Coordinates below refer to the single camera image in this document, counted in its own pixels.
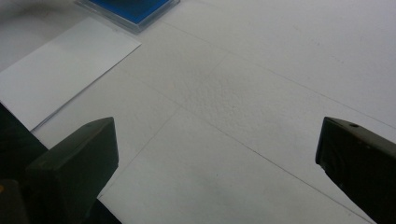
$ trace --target white card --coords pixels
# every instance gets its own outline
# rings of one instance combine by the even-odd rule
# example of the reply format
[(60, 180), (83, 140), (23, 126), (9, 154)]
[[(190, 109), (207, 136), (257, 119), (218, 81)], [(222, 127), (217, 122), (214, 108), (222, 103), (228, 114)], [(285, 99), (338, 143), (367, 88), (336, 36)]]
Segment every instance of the white card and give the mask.
[(0, 73), (0, 101), (29, 130), (140, 43), (88, 18)]

